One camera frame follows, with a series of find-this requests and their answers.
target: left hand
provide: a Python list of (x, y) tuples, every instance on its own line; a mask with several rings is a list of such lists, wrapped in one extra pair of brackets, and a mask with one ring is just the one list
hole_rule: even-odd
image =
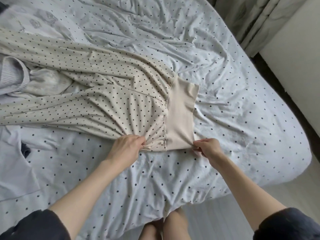
[(131, 166), (137, 159), (139, 150), (146, 142), (144, 136), (126, 135), (119, 137), (113, 144), (106, 160), (110, 160), (121, 170)]

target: dress sleeve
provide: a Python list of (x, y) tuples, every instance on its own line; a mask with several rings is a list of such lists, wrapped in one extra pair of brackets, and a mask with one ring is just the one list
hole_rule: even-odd
[(0, 240), (70, 240), (66, 227), (51, 210), (37, 210), (0, 235)]
[(287, 208), (266, 218), (253, 240), (320, 240), (320, 226), (296, 208)]

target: white bedsheet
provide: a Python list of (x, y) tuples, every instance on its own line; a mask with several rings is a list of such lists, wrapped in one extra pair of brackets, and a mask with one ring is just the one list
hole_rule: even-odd
[[(195, 137), (217, 138), (225, 153), (259, 185), (290, 181), (309, 165), (309, 144), (297, 119), (205, 0), (2, 2), (46, 10), (77, 42), (149, 55), (199, 84)], [(27, 160), (41, 191), (0, 202), (0, 232), (62, 197), (106, 157), (112, 145), (52, 128), (22, 127), (21, 133), (32, 149)], [(191, 151), (141, 153), (104, 191), (78, 238), (118, 238), (181, 205), (229, 193), (221, 175)]]

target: hand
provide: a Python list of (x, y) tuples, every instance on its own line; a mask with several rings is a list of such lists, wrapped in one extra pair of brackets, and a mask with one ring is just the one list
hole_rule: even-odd
[(219, 169), (224, 162), (227, 162), (229, 158), (223, 153), (220, 143), (217, 139), (201, 139), (196, 140), (193, 144), (198, 147), (194, 149), (197, 152), (201, 152), (202, 156), (208, 158), (211, 166), (215, 169)]
[(138, 159), (139, 150), (143, 148), (144, 136), (127, 135), (119, 137), (113, 144), (106, 160), (117, 164), (123, 171)]

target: curtain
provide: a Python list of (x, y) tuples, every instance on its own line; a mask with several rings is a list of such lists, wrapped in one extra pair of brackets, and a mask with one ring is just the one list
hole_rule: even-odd
[(208, 0), (248, 56), (255, 56), (305, 0)]

